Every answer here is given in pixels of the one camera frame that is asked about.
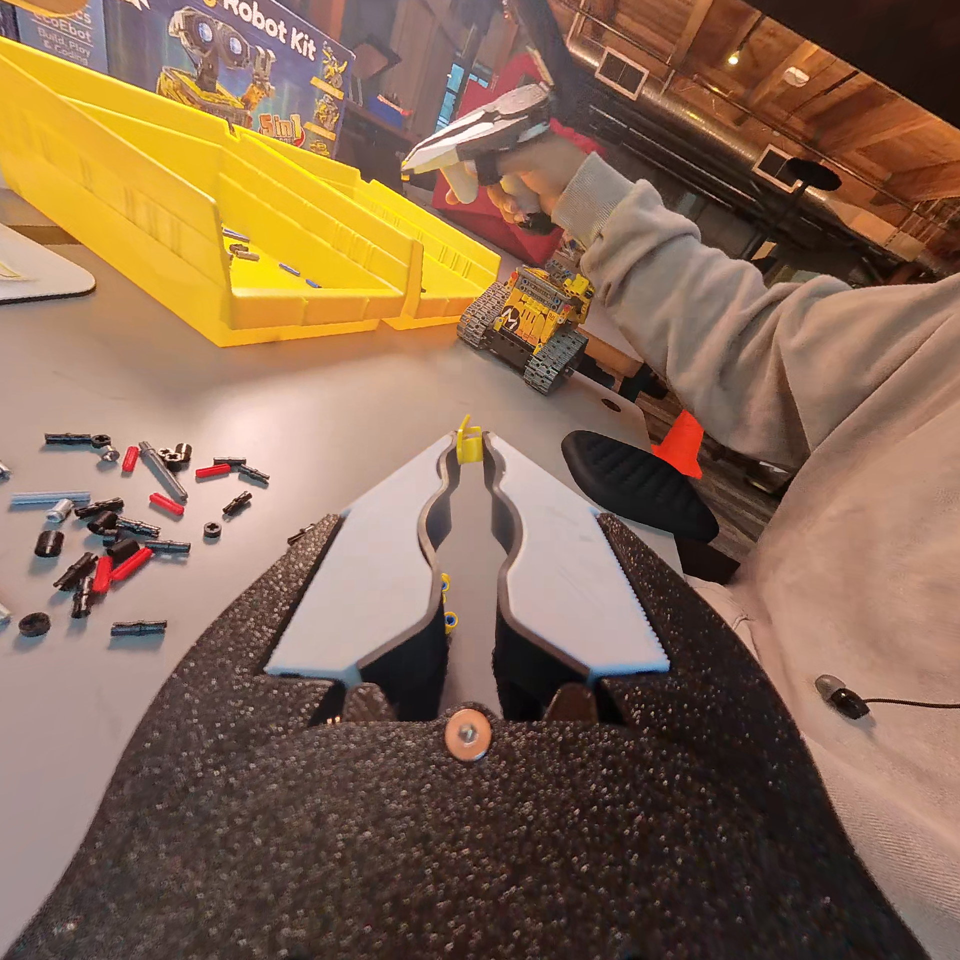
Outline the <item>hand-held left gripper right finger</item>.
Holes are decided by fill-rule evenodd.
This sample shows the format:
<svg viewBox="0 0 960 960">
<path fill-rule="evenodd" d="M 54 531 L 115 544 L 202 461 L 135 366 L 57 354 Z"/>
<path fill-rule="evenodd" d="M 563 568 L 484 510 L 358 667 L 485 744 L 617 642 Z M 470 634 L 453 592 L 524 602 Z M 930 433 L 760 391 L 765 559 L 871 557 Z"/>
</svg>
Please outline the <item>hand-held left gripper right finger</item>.
<svg viewBox="0 0 960 960">
<path fill-rule="evenodd" d="M 542 719 L 557 692 L 666 674 L 670 660 L 603 530 L 601 510 L 486 434 L 496 586 L 493 674 L 504 718 Z"/>
</svg>

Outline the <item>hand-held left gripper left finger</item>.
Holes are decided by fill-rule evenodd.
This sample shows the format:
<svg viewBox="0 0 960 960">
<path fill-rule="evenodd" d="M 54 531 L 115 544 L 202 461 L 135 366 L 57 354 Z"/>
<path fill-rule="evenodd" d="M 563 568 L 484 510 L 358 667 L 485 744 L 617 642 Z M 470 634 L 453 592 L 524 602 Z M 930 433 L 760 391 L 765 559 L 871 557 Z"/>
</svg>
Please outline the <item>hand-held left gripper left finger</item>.
<svg viewBox="0 0 960 960">
<path fill-rule="evenodd" d="M 345 508 L 268 675 L 374 684 L 398 719 L 437 717 L 450 651 L 437 548 L 459 479 L 447 433 Z"/>
</svg>

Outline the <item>blue grey pieces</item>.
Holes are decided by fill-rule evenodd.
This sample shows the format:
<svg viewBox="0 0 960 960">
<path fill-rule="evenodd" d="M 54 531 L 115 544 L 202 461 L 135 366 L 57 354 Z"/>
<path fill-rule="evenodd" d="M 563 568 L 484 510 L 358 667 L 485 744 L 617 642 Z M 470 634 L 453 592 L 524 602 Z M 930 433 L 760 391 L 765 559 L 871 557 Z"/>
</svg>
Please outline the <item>blue grey pieces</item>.
<svg viewBox="0 0 960 960">
<path fill-rule="evenodd" d="M 227 258 L 239 278 L 240 286 L 273 289 L 295 284 L 304 289 L 323 289 L 322 284 L 295 266 L 253 246 L 247 235 L 226 226 L 222 226 L 221 230 Z"/>
</svg>

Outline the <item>yellow plastic bin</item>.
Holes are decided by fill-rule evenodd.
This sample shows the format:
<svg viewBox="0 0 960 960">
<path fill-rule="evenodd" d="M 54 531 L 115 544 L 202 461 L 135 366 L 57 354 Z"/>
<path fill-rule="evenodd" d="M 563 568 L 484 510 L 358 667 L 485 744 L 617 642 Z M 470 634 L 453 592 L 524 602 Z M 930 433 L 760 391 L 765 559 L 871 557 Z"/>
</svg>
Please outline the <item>yellow plastic bin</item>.
<svg viewBox="0 0 960 960">
<path fill-rule="evenodd" d="M 234 253 L 230 326 L 297 339 L 454 323 L 497 278 L 500 257 L 353 167 L 249 131 L 220 162 Z"/>
<path fill-rule="evenodd" d="M 2 172 L 15 192 L 218 347 L 316 338 L 255 329 L 246 342 L 231 327 L 217 202 L 236 131 L 2 39 Z"/>
</svg>

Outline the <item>person's right forearm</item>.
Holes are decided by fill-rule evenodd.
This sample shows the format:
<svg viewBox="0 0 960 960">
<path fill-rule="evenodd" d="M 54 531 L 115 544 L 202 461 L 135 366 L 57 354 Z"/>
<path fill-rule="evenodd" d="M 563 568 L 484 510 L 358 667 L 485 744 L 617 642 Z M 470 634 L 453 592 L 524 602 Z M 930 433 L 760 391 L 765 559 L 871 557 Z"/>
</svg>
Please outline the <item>person's right forearm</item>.
<svg viewBox="0 0 960 960">
<path fill-rule="evenodd" d="M 645 181 L 595 153 L 566 183 L 554 219 L 586 245 L 598 300 L 683 409 L 723 446 L 798 465 L 863 401 L 824 308 L 832 278 L 768 288 L 760 271 L 705 246 Z"/>
</svg>

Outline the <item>grey desk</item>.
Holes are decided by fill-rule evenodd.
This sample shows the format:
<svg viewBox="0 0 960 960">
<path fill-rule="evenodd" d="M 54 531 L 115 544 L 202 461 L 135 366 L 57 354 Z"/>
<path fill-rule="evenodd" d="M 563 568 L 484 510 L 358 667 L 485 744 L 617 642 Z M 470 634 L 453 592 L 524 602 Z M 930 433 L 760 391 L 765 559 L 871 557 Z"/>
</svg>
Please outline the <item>grey desk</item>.
<svg viewBox="0 0 960 960">
<path fill-rule="evenodd" d="M 469 350 L 452 326 L 220 348 L 2 190 L 2 223 L 89 271 L 92 294 L 2 307 L 2 952 L 38 911 L 87 833 L 124 748 L 201 633 L 286 550 L 288 537 L 339 513 L 454 430 L 463 415 L 573 487 L 560 450 L 589 429 L 647 447 L 676 406 L 638 404 L 582 375 L 543 397 L 509 367 Z M 194 464 L 246 457 L 270 476 L 198 482 L 187 473 L 182 518 L 162 537 L 184 561 L 155 558 L 89 618 L 70 618 L 54 580 L 98 540 L 69 520 L 59 558 L 33 550 L 41 510 L 17 492 L 120 496 L 150 521 L 160 485 L 90 450 L 47 449 L 47 431 L 108 434 L 119 450 L 148 440 L 193 446 Z M 252 488 L 251 505 L 206 543 L 205 523 Z"/>
</svg>

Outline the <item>grey ceiling vent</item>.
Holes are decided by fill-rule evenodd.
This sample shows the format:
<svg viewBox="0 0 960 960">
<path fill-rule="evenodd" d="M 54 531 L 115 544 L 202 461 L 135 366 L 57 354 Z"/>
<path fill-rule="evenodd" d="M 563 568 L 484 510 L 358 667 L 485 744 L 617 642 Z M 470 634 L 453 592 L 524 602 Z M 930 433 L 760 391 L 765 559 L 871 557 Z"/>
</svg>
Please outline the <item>grey ceiling vent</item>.
<svg viewBox="0 0 960 960">
<path fill-rule="evenodd" d="M 615 48 L 606 46 L 593 76 L 605 87 L 632 102 L 637 102 L 649 79 L 650 71 Z"/>
</svg>

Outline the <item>orange traffic cone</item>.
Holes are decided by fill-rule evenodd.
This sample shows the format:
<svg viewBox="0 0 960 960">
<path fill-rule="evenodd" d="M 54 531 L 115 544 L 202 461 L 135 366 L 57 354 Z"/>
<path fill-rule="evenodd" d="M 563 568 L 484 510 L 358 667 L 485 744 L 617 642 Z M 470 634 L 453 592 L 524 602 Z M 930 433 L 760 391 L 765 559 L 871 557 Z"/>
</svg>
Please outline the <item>orange traffic cone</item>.
<svg viewBox="0 0 960 960">
<path fill-rule="evenodd" d="M 680 474 L 692 479 L 701 479 L 702 467 L 699 453 L 704 439 L 704 429 L 699 421 L 683 410 L 676 417 L 661 443 L 652 445 L 652 453 Z"/>
</svg>

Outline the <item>yellow toy robot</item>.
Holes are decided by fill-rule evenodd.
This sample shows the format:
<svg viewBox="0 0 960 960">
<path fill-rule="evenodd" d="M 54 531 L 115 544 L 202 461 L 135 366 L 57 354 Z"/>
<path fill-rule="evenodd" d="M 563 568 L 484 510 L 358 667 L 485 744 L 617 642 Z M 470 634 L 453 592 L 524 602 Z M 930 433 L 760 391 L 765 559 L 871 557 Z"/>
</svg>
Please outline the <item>yellow toy robot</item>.
<svg viewBox="0 0 960 960">
<path fill-rule="evenodd" d="M 459 339 L 495 354 L 536 392 L 548 396 L 571 377 L 586 353 L 582 325 L 594 286 L 581 271 L 582 248 L 561 246 L 542 267 L 520 265 L 466 308 Z"/>
</svg>

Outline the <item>pile of black red pieces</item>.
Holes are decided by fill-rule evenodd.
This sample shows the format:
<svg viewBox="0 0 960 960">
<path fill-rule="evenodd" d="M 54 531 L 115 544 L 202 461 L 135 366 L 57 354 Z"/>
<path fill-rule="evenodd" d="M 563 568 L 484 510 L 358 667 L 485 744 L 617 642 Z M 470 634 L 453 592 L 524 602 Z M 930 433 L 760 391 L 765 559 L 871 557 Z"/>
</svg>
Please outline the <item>pile of black red pieces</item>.
<svg viewBox="0 0 960 960">
<path fill-rule="evenodd" d="M 191 466 L 193 448 L 182 441 L 173 447 L 157 448 L 148 440 L 129 446 L 121 456 L 109 434 L 76 431 L 46 431 L 44 449 L 82 449 L 92 451 L 105 467 L 119 464 L 119 474 L 131 477 L 137 465 L 147 466 L 162 489 L 152 491 L 151 509 L 168 519 L 185 515 L 188 492 L 181 475 Z M 270 474 L 256 468 L 247 457 L 214 456 L 210 463 L 195 468 L 194 477 L 207 483 L 219 477 L 236 475 L 249 485 L 231 498 L 221 510 L 220 520 L 205 522 L 200 536 L 204 543 L 217 542 L 223 533 L 223 522 L 235 519 L 251 505 L 253 487 L 268 489 Z M 66 544 L 66 523 L 73 521 L 86 531 L 97 546 L 86 550 L 56 577 L 53 590 L 70 599 L 69 617 L 86 621 L 96 603 L 109 591 L 132 579 L 155 558 L 189 557 L 192 543 L 162 537 L 160 526 L 134 518 L 127 510 L 124 496 L 94 498 L 88 490 L 33 490 L 13 493 L 11 510 L 43 511 L 42 527 L 32 548 L 32 556 L 41 562 L 54 561 L 63 555 Z M 26 613 L 16 623 L 19 638 L 33 641 L 46 637 L 52 618 L 44 610 Z M 165 619 L 120 621 L 110 627 L 113 639 L 160 637 L 167 628 Z"/>
</svg>

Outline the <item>robot kit box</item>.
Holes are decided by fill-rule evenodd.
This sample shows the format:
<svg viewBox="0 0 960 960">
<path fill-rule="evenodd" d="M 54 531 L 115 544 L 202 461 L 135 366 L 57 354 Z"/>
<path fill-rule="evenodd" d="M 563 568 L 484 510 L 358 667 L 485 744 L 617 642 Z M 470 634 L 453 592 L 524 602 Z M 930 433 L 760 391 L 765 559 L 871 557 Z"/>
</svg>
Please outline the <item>robot kit box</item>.
<svg viewBox="0 0 960 960">
<path fill-rule="evenodd" d="M 274 1 L 105 1 L 112 77 L 334 160 L 354 53 Z"/>
</svg>

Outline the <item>person's torso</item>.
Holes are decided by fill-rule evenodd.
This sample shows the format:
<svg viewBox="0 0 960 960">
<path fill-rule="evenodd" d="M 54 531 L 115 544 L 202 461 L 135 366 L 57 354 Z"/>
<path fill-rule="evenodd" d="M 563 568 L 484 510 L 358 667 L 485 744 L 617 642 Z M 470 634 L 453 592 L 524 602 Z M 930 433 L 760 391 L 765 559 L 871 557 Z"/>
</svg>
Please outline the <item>person's torso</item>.
<svg viewBox="0 0 960 960">
<path fill-rule="evenodd" d="M 799 467 L 738 584 L 754 649 L 879 886 L 958 958 L 958 710 L 854 722 L 812 690 L 958 701 L 958 279 L 766 290 L 745 268 L 711 304 L 708 432 Z"/>
</svg>

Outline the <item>blue cardboard box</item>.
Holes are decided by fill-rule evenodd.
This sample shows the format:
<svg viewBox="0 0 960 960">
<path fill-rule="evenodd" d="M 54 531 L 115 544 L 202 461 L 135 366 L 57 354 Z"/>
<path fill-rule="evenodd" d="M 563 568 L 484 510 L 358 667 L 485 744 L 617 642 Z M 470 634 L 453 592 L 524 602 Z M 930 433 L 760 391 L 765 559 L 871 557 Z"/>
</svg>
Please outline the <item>blue cardboard box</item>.
<svg viewBox="0 0 960 960">
<path fill-rule="evenodd" d="M 2 2 L 1 35 L 77 66 L 110 71 L 102 1 L 87 2 L 69 15 L 43 15 Z"/>
</svg>

